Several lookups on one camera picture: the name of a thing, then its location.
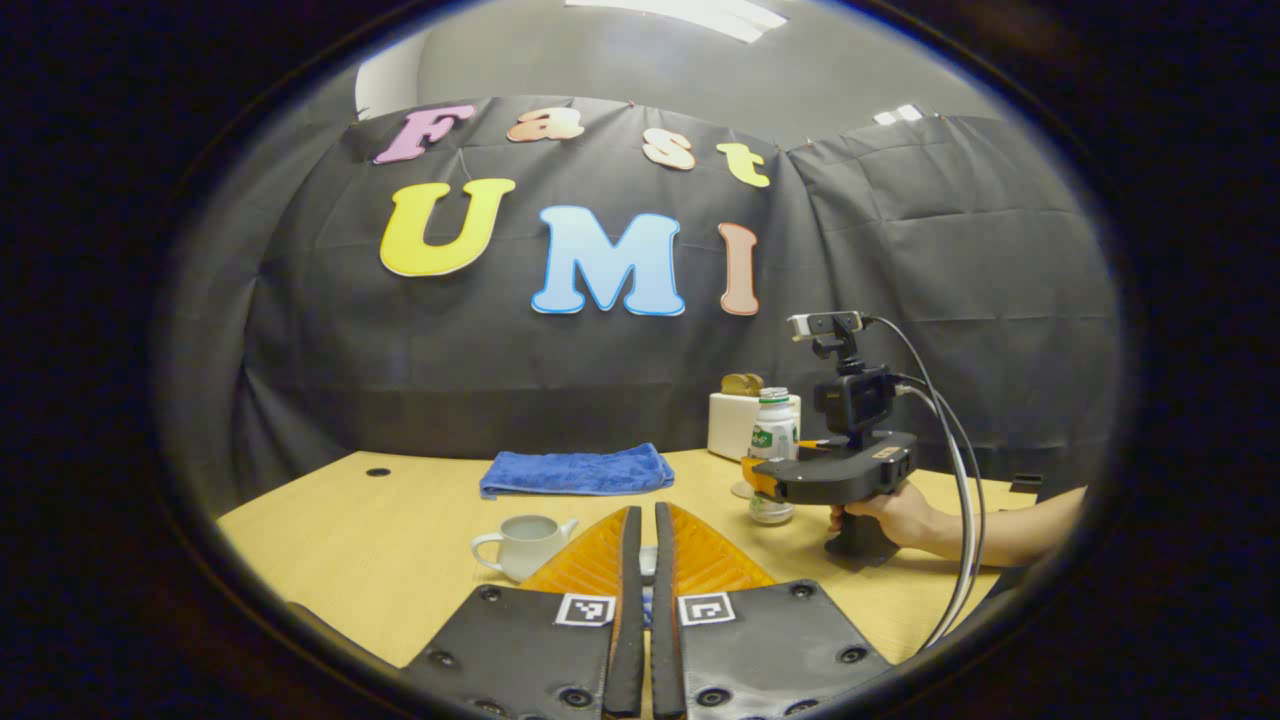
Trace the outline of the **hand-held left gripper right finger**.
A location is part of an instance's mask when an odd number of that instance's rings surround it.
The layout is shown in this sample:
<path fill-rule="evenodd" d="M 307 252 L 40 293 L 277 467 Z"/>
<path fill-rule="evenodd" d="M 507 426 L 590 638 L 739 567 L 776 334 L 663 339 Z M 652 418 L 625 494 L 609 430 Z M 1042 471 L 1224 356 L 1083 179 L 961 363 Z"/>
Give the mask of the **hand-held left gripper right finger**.
<path fill-rule="evenodd" d="M 786 719 L 890 670 L 813 579 L 777 582 L 673 503 L 655 529 L 655 717 Z"/>

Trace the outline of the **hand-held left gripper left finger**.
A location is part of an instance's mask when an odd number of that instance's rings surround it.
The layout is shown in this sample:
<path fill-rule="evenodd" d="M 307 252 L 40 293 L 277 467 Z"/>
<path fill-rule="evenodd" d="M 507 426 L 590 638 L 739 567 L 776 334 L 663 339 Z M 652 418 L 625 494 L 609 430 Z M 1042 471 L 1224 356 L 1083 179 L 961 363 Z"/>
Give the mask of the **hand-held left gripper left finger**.
<path fill-rule="evenodd" d="M 476 587 L 402 679 L 485 719 L 637 717 L 641 519 L 620 509 L 524 584 Z"/>

